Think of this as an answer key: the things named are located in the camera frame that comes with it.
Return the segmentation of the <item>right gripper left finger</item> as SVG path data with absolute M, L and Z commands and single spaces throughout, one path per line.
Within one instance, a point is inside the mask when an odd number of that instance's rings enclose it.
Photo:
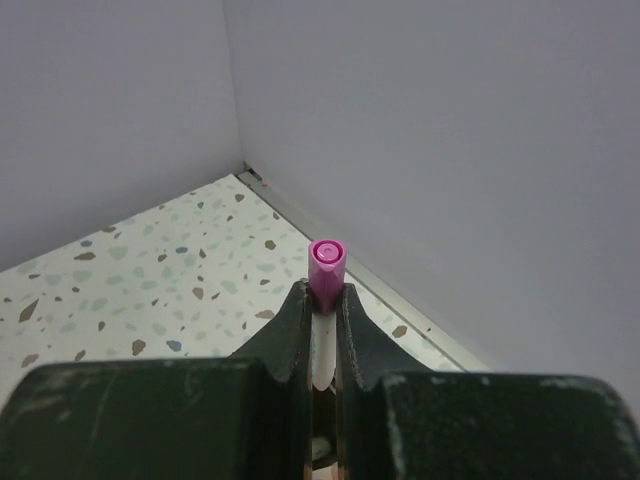
M 54 363 L 1 414 L 5 479 L 308 479 L 312 295 L 226 358 Z

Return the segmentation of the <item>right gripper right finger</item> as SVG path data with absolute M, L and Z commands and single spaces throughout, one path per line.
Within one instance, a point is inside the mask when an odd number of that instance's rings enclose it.
M 607 383 L 575 375 L 432 370 L 337 303 L 343 479 L 635 479 L 639 431 Z

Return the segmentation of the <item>purple capped white marker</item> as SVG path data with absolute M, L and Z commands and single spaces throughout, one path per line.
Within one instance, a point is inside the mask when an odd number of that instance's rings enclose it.
M 336 305 L 344 289 L 347 247 L 333 239 L 308 249 L 308 284 L 312 292 L 311 368 L 318 391 L 329 388 L 336 369 Z

